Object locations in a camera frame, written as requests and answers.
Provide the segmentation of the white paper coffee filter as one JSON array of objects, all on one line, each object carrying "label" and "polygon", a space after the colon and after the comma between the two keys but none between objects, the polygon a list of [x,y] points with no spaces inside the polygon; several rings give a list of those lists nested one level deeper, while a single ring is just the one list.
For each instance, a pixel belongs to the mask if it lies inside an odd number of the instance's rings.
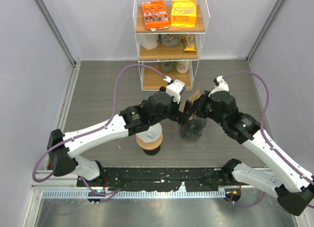
[{"label": "white paper coffee filter", "polygon": [[147,131],[137,133],[136,136],[144,143],[155,142],[162,134],[162,127],[160,123],[150,126]]}]

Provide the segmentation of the smoky grey plastic dripper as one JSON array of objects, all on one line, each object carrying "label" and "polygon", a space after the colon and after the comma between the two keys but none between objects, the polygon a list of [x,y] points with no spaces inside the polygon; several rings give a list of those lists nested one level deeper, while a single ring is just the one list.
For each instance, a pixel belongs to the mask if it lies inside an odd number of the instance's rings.
[{"label": "smoky grey plastic dripper", "polygon": [[202,130],[207,124],[207,120],[204,118],[193,117],[192,120],[188,120],[183,127],[187,127],[193,130]]}]

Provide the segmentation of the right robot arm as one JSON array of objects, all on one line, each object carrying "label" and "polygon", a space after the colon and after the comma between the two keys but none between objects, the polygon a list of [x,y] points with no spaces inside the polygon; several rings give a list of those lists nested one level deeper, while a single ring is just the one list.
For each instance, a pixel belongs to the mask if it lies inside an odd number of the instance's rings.
[{"label": "right robot arm", "polygon": [[274,173],[264,174],[236,162],[223,171],[222,179],[232,185],[242,182],[268,193],[279,205],[299,216],[314,198],[314,175],[285,153],[251,115],[239,111],[236,100],[227,91],[205,91],[192,106],[199,118],[210,118],[228,137],[257,155]]}]

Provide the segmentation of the brown paper coffee filter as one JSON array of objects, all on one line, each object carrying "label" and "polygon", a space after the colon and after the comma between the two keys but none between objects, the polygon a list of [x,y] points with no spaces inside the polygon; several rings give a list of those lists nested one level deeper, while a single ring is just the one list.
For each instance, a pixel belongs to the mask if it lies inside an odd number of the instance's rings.
[{"label": "brown paper coffee filter", "polygon": [[[192,95],[190,95],[185,101],[182,102],[180,111],[183,111],[183,110],[184,110],[187,101],[190,101],[190,102],[193,103],[195,100],[197,100],[197,99],[200,97],[200,94],[201,94],[201,93],[200,93],[200,90],[198,89],[198,90],[195,91]],[[187,120],[186,120],[186,119],[183,119],[181,125],[183,125],[184,123],[186,123],[188,120],[192,120],[192,118],[193,118],[193,115],[190,115],[190,117],[189,117]]]}]

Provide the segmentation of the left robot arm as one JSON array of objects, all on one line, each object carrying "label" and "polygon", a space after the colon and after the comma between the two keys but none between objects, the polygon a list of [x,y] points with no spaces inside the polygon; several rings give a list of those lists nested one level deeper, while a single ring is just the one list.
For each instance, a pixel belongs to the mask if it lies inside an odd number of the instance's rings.
[{"label": "left robot arm", "polygon": [[105,142],[136,136],[138,145],[156,154],[163,134],[160,122],[166,119],[184,125],[191,116],[192,102],[186,101],[183,111],[180,102],[165,92],[157,92],[141,104],[127,107],[112,120],[74,132],[55,129],[50,133],[47,150],[52,174],[55,177],[75,174],[93,186],[104,183],[105,175],[98,161],[90,161],[81,153]]}]

